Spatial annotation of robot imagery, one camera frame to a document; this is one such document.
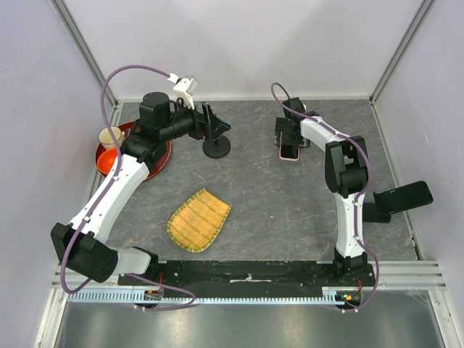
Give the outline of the pink case smartphone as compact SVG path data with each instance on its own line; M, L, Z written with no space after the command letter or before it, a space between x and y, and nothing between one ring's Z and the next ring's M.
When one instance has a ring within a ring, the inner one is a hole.
M283 142L283 132L280 134L278 156L283 161L296 162L300 158L300 148Z

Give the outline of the black smartphone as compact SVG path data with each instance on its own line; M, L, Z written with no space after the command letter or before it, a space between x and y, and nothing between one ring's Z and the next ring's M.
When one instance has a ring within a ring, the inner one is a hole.
M425 181L416 181L381 193L374 193L373 198L378 210L384 215L393 215L426 206L434 201Z

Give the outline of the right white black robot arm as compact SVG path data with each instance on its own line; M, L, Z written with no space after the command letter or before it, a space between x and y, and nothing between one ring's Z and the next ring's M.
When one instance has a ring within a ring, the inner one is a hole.
M363 200L370 174L365 140L340 133L319 114L307 112L298 98L281 102L284 116L276 119L275 144L279 158L297 161L301 149L314 144L324 151L324 177L336 201L338 237L332 276L346 286L368 273L363 242Z

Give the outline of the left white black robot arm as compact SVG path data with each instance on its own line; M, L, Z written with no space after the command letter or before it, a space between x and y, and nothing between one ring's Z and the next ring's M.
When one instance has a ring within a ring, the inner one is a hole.
M182 98L173 101L162 92L145 95L139 117L102 185L68 224L56 223L51 230L62 266L97 283L121 273L133 273L143 285L156 282L160 273L151 263L154 254L138 247L112 249L106 245L109 233L132 193L167 152L170 141L188 135L202 140L204 153L212 156L214 145L228 142L223 134L230 129L208 103L196 109Z

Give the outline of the black round-base clamp phone stand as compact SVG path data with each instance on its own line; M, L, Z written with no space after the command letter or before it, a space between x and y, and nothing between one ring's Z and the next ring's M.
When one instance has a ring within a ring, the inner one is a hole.
M231 143L226 136L220 136L214 141L205 140L202 144L204 154L212 159L224 158L231 150Z

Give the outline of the black folding phone stand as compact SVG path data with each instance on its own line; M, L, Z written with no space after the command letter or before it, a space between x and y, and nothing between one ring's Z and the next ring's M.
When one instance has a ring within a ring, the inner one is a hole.
M365 202L362 206L362 221L364 223L390 223L390 214L383 213L378 205L373 202Z

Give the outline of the red round lacquer tray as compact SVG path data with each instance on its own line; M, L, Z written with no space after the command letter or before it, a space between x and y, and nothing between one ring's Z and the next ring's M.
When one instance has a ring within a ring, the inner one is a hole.
M127 136L130 132L130 129L132 125L134 124L133 121L123 123L118 126L118 128L121 130L122 133L124 133L125 136ZM106 151L106 149L99 144L96 148L96 153L95 153L95 165L97 167L98 172L105 178L107 176L107 173L105 171L101 171L101 168L98 165L98 161L100 156ZM152 179L154 176L156 176L168 163L171 154L173 151L173 145L171 141L168 141L165 144L165 149L160 149L159 154L157 155L157 163L154 166L153 170L150 172L150 174L146 177L144 182Z

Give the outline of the woven bamboo tray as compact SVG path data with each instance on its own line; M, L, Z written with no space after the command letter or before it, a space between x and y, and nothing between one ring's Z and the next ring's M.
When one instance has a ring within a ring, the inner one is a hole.
M229 204L202 188L171 215L167 234L181 249L203 252L218 236L230 211Z

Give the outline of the beige cup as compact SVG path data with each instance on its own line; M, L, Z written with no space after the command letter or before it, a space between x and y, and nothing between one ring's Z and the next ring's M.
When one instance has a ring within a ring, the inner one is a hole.
M108 128L101 130L101 132L99 133L99 143L103 146L105 150L115 148L115 144L121 146L122 142L125 139L124 133L117 126L112 126L111 131L115 139L113 139Z

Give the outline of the orange bowl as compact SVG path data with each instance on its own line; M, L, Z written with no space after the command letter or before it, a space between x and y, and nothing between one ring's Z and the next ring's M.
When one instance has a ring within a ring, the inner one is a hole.
M100 149L96 153L96 167L101 175L106 177L117 159L116 148Z

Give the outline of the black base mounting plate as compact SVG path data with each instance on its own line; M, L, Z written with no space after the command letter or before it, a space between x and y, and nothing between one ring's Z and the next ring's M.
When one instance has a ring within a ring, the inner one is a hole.
M196 297L283 297L317 296L325 287L370 287L375 275L371 264L341 274L331 262L169 260L150 265L142 276Z

